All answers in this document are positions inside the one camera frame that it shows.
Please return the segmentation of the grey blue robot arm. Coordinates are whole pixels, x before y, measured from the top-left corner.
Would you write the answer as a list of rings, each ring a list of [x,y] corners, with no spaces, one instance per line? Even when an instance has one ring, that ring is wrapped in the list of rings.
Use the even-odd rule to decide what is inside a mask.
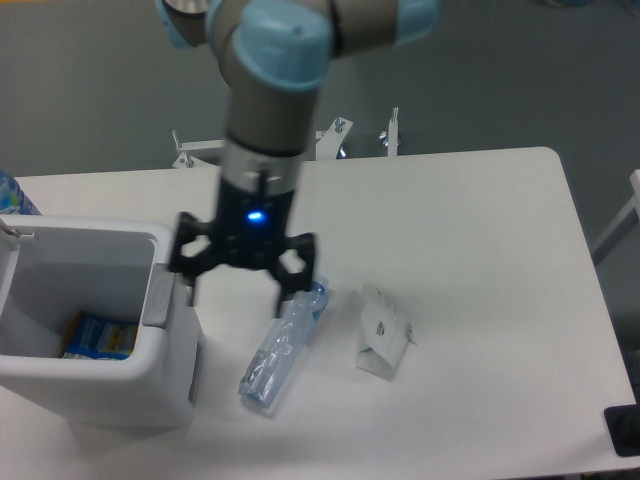
[[[287,300],[311,287],[313,233],[287,232],[332,61],[421,39],[435,1],[160,1],[171,41],[210,49],[231,91],[215,213],[181,213],[168,268],[188,287],[221,265],[265,271]]]

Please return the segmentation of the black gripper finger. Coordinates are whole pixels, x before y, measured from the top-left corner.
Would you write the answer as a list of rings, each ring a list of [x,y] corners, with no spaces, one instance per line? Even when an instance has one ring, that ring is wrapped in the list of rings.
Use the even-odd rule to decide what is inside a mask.
[[[302,262],[298,271],[290,271],[281,260],[288,251],[293,251]],[[285,236],[277,246],[275,255],[267,263],[267,271],[279,285],[277,300],[274,305],[276,318],[281,316],[281,309],[287,299],[297,292],[309,292],[314,276],[316,263],[316,235],[311,232],[293,237]]]
[[[198,278],[225,261],[224,242],[219,233],[216,219],[203,222],[188,212],[177,217],[167,269],[182,278],[189,290],[190,306],[196,303]]]

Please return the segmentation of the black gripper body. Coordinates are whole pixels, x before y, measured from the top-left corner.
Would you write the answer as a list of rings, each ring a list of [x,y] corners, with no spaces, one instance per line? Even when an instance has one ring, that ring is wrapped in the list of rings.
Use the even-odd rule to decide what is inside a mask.
[[[209,266],[284,272],[281,255],[287,247],[286,228],[294,195],[290,190],[261,196],[222,179],[209,233]]]

